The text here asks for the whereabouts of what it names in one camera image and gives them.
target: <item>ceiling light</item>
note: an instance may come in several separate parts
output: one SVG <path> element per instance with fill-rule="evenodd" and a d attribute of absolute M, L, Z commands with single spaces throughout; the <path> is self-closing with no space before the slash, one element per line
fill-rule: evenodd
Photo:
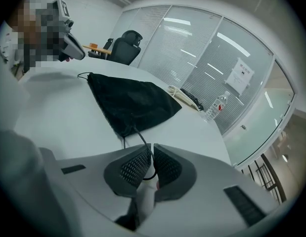
<path fill-rule="evenodd" d="M 195 56 L 195 55 L 193 55 L 192 53 L 189 53 L 189 52 L 187 52 L 187 51 L 185 51 L 185 50 L 182 50 L 182 49 L 181 49 L 181 51 L 182 51 L 182 52 L 184 52 L 184 53 L 186 53 L 186 54 L 191 55 L 191 56 L 192 56 L 192 57 L 194 57 L 194 58 L 196 58 L 196 56 Z"/>
<path fill-rule="evenodd" d="M 251 54 L 246 51 L 244 48 L 242 48 L 238 43 L 236 43 L 235 41 L 231 40 L 230 38 L 228 38 L 227 36 L 218 33 L 217 36 L 219 38 L 221 38 L 222 40 L 225 40 L 227 43 L 231 44 L 232 46 L 234 46 L 235 48 L 237 48 L 239 51 L 241 51 L 246 57 L 250 56 Z"/>
<path fill-rule="evenodd" d="M 214 79 L 214 80 L 215 80 L 215 78 L 214 78 L 214 77 L 212 77 L 211 75 L 209 75 L 208 73 L 206 73 L 206 72 L 205 72 L 205 74 L 207 74 L 208 76 L 210 76 L 212 79 Z"/>
<path fill-rule="evenodd" d="M 188 32 L 184 29 L 180 29 L 180 28 L 172 27 L 172 26 L 164 26 L 164 27 L 165 27 L 165 30 L 170 30 L 170 31 L 180 33 L 180 34 L 184 34 L 184 35 L 192 35 L 192 33 Z"/>
<path fill-rule="evenodd" d="M 289 159 L 288 155 L 282 155 L 282 158 L 285 160 L 285 162 L 288 162 Z"/>
<path fill-rule="evenodd" d="M 269 96 L 268 96 L 267 91 L 265 91 L 265 97 L 266 97 L 266 99 L 267 99 L 267 101 L 268 101 L 268 103 L 269 103 L 269 106 L 270 106 L 271 108 L 273 108 L 272 103 L 271 103 L 271 100 L 270 100 L 270 98 L 269 98 Z"/>
<path fill-rule="evenodd" d="M 175 22 L 175 23 L 180 23 L 180 24 L 184 24 L 184 25 L 188 25 L 190 26 L 190 21 L 186 21 L 186 20 L 181 20 L 181 19 L 176 19 L 176 18 L 164 18 L 165 21 L 170 21 L 170 22 Z"/>
<path fill-rule="evenodd" d="M 242 103 L 242 101 L 241 101 L 241 100 L 239 100 L 237 97 L 236 97 L 236 99 L 237 99 L 238 101 L 240 101 L 240 103 L 241 103 L 242 105 L 244 105 L 244 104 Z"/>
<path fill-rule="evenodd" d="M 216 71 L 218 71 L 221 75 L 223 75 L 223 73 L 220 71 L 220 70 L 218 70 L 217 68 L 215 68 L 215 67 L 213 67 L 211 64 L 209 64 L 208 63 L 208 65 L 211 67 L 211 68 L 213 68 L 213 69 L 215 69 Z"/>

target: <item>glass door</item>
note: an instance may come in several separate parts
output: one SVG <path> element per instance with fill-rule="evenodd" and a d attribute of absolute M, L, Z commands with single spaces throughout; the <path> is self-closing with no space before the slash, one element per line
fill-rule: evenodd
<path fill-rule="evenodd" d="M 224 142 L 233 165 L 256 152 L 274 133 L 285 116 L 294 92 L 275 62 L 267 84 L 251 110 Z"/>

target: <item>black drawstring bag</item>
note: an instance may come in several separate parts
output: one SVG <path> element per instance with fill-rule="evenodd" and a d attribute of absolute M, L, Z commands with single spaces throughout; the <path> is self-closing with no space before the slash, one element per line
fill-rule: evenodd
<path fill-rule="evenodd" d="M 181 105 L 152 82 L 90 73 L 88 84 L 113 130 L 125 138 L 175 115 Z"/>

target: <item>black office chair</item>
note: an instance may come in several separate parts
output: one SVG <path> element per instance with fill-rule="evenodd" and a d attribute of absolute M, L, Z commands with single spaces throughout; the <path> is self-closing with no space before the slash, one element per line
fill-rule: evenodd
<path fill-rule="evenodd" d="M 128 38 L 129 41 L 133 42 L 133 45 L 139 46 L 141 40 L 143 39 L 142 35 L 134 30 L 128 30 L 122 34 L 123 38 Z"/>
<path fill-rule="evenodd" d="M 107 60 L 125 65 L 131 64 L 131 62 L 141 52 L 141 48 L 139 46 L 135 46 L 133 42 L 134 39 L 128 37 L 116 39 L 113 45 L 112 53 Z"/>
<path fill-rule="evenodd" d="M 104 45 L 103 49 L 108 49 L 111 44 L 113 42 L 113 39 L 108 39 L 107 43 Z M 96 54 L 96 51 L 92 50 L 92 51 L 88 51 L 88 56 L 91 58 L 97 58 L 97 59 L 106 59 L 106 54 L 105 53 L 100 53 L 98 52 L 98 54 Z"/>

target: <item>black vent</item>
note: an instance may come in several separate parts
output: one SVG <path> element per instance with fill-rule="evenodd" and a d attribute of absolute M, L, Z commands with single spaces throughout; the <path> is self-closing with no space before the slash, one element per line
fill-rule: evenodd
<path fill-rule="evenodd" d="M 158 166 L 159 187 L 162 188 L 180 176 L 182 166 L 177 160 L 157 148 L 154 148 L 154 156 L 156 165 Z"/>
<path fill-rule="evenodd" d="M 71 166 L 71 167 L 67 167 L 67 168 L 62 168 L 61 170 L 63 171 L 64 175 L 66 175 L 66 174 L 69 174 L 69 173 L 76 172 L 78 170 L 82 170 L 84 168 L 86 168 L 86 167 L 79 164 L 79 165 L 75 165 L 75 166 Z"/>
<path fill-rule="evenodd" d="M 238 186 L 226 188 L 224 192 L 248 226 L 252 226 L 265 217 L 265 214 Z"/>
<path fill-rule="evenodd" d="M 151 154 L 148 150 L 138 154 L 129 161 L 122 164 L 120 177 L 129 184 L 138 188 L 151 164 Z"/>

